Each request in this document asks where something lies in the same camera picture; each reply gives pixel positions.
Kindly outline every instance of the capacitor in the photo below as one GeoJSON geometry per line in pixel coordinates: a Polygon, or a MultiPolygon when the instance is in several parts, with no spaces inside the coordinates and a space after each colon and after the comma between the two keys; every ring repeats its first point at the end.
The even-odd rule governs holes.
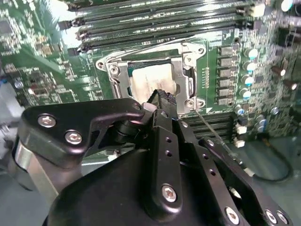
{"type": "Polygon", "coordinates": [[[259,124],[260,126],[266,126],[267,124],[267,120],[265,119],[265,117],[261,114],[256,118],[257,124],[259,124]]]}
{"type": "Polygon", "coordinates": [[[24,85],[23,85],[23,82],[21,81],[15,81],[14,83],[16,89],[23,89],[24,85]]]}
{"type": "Polygon", "coordinates": [[[254,82],[254,79],[250,75],[246,74],[241,78],[241,82],[247,86],[251,86],[254,82]]]}
{"type": "Polygon", "coordinates": [[[235,107],[235,112],[237,115],[242,115],[243,113],[245,113],[244,109],[242,109],[241,105],[237,105],[235,107]]]}
{"type": "Polygon", "coordinates": [[[255,48],[247,48],[244,55],[250,59],[255,59],[258,56],[258,50],[255,48]]]}
{"type": "Polygon", "coordinates": [[[272,70],[272,72],[275,72],[279,76],[284,76],[286,73],[285,69],[278,67],[278,66],[272,66],[271,70],[272,70]]]}
{"type": "Polygon", "coordinates": [[[293,0],[283,0],[281,3],[281,10],[283,12],[289,11],[293,7],[293,0]]]}
{"type": "Polygon", "coordinates": [[[295,90],[297,88],[297,83],[288,79],[284,79],[283,84],[290,90],[295,90]]]}
{"type": "Polygon", "coordinates": [[[265,129],[264,126],[261,126],[258,123],[255,125],[255,128],[256,128],[257,132],[259,132],[259,133],[263,133],[264,129],[265,129]]]}
{"type": "Polygon", "coordinates": [[[246,89],[246,88],[243,88],[239,93],[240,93],[240,95],[241,95],[243,98],[250,98],[250,97],[251,97],[251,91],[249,91],[249,90],[246,89]]]}
{"type": "Polygon", "coordinates": [[[248,72],[252,72],[256,69],[256,64],[253,63],[253,62],[250,62],[250,61],[246,61],[244,64],[243,64],[243,68],[245,70],[247,70],[248,72]]]}

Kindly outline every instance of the gray surface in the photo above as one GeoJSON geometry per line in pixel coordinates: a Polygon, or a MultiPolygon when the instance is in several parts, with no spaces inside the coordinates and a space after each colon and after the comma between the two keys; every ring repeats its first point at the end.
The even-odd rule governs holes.
{"type": "Polygon", "coordinates": [[[18,121],[24,107],[21,107],[16,100],[16,93],[9,83],[0,86],[0,124],[18,121]]]}
{"type": "MultiPolygon", "coordinates": [[[[290,215],[295,226],[301,225],[301,157],[297,156],[297,148],[291,138],[280,138],[272,143],[278,147],[291,161],[295,176],[282,184],[259,182],[267,193],[290,215]]],[[[245,164],[261,176],[277,178],[286,173],[285,165],[273,153],[253,142],[235,152],[245,164]]],[[[86,174],[98,166],[86,166],[86,174]]],[[[47,216],[46,200],[37,192],[28,192],[21,188],[8,175],[0,176],[0,225],[1,226],[41,226],[47,216]]]]}

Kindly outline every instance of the black metal bracket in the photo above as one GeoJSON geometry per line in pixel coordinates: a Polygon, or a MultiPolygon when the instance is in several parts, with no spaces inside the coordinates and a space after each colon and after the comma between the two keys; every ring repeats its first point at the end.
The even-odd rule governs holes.
{"type": "Polygon", "coordinates": [[[91,134],[99,131],[94,145],[103,139],[109,126],[116,121],[140,120],[144,111],[132,99],[116,99],[48,105],[26,109],[22,114],[19,141],[32,152],[62,168],[72,168],[81,163],[91,148],[91,134]],[[41,116],[50,116],[55,126],[43,127],[38,123],[41,116]],[[79,144],[67,142],[65,134],[77,132],[79,144]]]}

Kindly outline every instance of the green circuit board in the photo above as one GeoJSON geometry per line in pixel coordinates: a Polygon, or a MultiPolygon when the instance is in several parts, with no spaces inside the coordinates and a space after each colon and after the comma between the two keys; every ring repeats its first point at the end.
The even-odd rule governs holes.
{"type": "MultiPolygon", "coordinates": [[[[236,112],[241,105],[249,135],[258,129],[256,119],[263,115],[268,120],[265,129],[272,136],[287,136],[295,93],[282,80],[293,77],[300,47],[284,47],[277,40],[279,27],[293,23],[297,22],[269,0],[213,0],[211,4],[195,0],[2,0],[2,78],[12,83],[25,107],[109,99],[114,97],[109,76],[95,65],[100,58],[185,38],[206,46],[196,66],[197,97],[206,101],[201,114],[236,112]],[[265,4],[264,15],[239,13],[255,3],[265,4]],[[248,48],[256,49],[258,55],[246,57],[248,48]],[[246,70],[248,63],[255,63],[256,69],[246,70]],[[285,76],[275,79],[271,67],[283,64],[285,76]],[[229,73],[225,79],[221,70],[229,73]],[[242,82],[246,75],[254,80],[252,85],[242,82]],[[252,95],[245,97],[243,89],[252,95]],[[275,107],[276,115],[271,113],[275,107]]],[[[161,51],[131,57],[176,55],[176,51],[161,51]]]]}

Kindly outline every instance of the connector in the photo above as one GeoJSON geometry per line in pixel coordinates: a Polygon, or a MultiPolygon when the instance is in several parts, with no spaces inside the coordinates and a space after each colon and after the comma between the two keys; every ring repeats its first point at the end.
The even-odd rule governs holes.
{"type": "Polygon", "coordinates": [[[255,6],[252,6],[248,10],[248,14],[252,17],[260,17],[264,16],[265,12],[265,4],[256,4],[255,6]]]}
{"type": "Polygon", "coordinates": [[[237,148],[244,147],[246,144],[246,142],[244,140],[238,140],[237,138],[234,138],[233,141],[234,141],[235,147],[237,147],[237,148]]]}
{"type": "Polygon", "coordinates": [[[235,127],[236,127],[236,132],[238,134],[244,134],[247,131],[247,127],[246,126],[242,126],[240,124],[236,124],[235,127]]]}

